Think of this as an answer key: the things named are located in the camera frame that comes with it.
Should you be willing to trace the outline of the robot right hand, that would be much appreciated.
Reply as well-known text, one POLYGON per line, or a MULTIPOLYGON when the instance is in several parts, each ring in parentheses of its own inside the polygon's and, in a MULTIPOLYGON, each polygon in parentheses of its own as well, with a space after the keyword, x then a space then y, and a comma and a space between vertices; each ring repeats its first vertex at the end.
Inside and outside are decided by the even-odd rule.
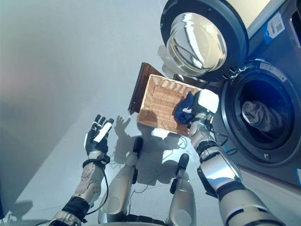
POLYGON ((193 119, 211 121, 218 109, 219 96, 208 89, 202 89, 195 94, 189 92, 185 101, 187 103, 182 109, 183 113, 191 115, 193 119))

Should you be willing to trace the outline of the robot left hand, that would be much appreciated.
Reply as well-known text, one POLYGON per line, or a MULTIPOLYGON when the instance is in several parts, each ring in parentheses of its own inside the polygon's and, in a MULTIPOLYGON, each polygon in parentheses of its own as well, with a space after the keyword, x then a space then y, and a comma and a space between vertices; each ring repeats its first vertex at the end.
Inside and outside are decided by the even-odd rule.
POLYGON ((114 120, 102 117, 98 114, 93 121, 90 130, 85 135, 84 148, 87 155, 92 152, 107 153, 108 152, 108 136, 113 126, 114 120))

